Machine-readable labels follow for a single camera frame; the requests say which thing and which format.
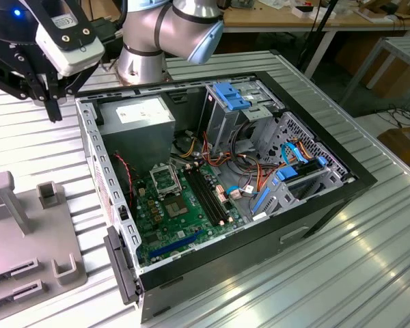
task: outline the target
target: metal bracket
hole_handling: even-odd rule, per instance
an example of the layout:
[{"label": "metal bracket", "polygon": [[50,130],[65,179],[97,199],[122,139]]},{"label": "metal bracket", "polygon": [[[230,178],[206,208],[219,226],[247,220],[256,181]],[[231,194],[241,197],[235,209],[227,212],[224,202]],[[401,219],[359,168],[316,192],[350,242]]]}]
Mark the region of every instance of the metal bracket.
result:
[{"label": "metal bracket", "polygon": [[70,253],[71,269],[63,271],[60,266],[57,265],[56,260],[52,260],[53,276],[56,278],[59,285],[63,286],[69,284],[79,278],[79,269],[77,268],[76,261],[74,260],[73,253]]},{"label": "metal bracket", "polygon": [[41,183],[36,186],[36,194],[43,209],[54,207],[61,204],[53,181]]},{"label": "metal bracket", "polygon": [[14,177],[11,172],[0,172],[0,220],[9,217],[6,216],[7,214],[11,214],[21,229],[21,232],[24,235],[30,234],[29,218],[18,198],[15,196],[13,192],[14,189]]}]

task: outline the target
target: ventilation grille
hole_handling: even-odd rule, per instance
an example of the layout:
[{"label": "ventilation grille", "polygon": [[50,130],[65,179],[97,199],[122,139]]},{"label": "ventilation grille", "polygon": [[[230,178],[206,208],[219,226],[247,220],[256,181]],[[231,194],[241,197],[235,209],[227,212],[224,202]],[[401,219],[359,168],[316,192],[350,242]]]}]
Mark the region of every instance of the ventilation grille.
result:
[{"label": "ventilation grille", "polygon": [[[280,128],[280,126],[283,125],[286,126],[284,130]],[[283,115],[279,122],[275,123],[275,133],[271,142],[269,142],[270,148],[266,150],[263,160],[266,163],[278,163],[278,165],[281,165],[284,162],[281,155],[282,145],[295,139],[302,142],[311,157],[325,157],[328,161],[328,167],[334,166],[340,176],[347,173],[347,170],[335,158],[333,158],[326,149],[324,149],[319,143],[313,142],[312,138],[302,130],[302,128],[295,122],[295,119],[290,115]],[[286,156],[287,158],[292,157],[292,151],[289,147],[286,147]]]}]

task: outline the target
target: ram slot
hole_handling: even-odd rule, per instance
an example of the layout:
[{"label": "ram slot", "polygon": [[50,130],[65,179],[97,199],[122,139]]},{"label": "ram slot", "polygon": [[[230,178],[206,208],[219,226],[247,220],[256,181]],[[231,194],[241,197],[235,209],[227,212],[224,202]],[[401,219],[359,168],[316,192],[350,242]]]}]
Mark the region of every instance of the ram slot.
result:
[{"label": "ram slot", "polygon": [[203,175],[197,169],[184,171],[184,175],[211,224],[218,226],[220,221],[226,222],[226,214],[216,196],[206,184]]}]

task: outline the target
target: yellow wire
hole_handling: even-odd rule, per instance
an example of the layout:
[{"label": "yellow wire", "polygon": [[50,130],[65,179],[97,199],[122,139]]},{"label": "yellow wire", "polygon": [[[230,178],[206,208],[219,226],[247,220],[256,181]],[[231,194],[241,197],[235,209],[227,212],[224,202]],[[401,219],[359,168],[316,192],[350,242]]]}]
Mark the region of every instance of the yellow wire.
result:
[{"label": "yellow wire", "polygon": [[191,146],[190,146],[189,151],[186,152],[186,153],[183,154],[183,155],[180,155],[183,159],[185,159],[186,157],[188,157],[188,156],[191,155],[191,153],[193,152],[193,149],[194,149],[194,144],[195,144],[195,142],[196,142],[196,138],[193,138],[193,142],[191,143]]}]

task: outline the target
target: slotted metal work surface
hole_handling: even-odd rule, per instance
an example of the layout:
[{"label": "slotted metal work surface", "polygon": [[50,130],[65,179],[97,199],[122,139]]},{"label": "slotted metal work surface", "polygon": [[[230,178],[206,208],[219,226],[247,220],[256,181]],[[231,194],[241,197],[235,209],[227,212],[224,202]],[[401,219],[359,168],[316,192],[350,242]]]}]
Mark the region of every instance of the slotted metal work surface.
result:
[{"label": "slotted metal work surface", "polygon": [[[180,59],[168,66],[175,79],[268,71],[378,183],[318,234],[145,327],[410,327],[410,171],[280,56],[216,55],[203,66]],[[117,84],[99,69],[85,88]],[[0,92],[0,170],[12,170],[18,191],[64,184],[88,283],[0,327],[138,327],[139,311],[122,304],[103,247],[105,220],[71,100],[62,112],[64,120],[51,124],[43,109]]]},{"label": "slotted metal work surface", "polygon": [[383,46],[410,65],[410,38],[386,38]]}]

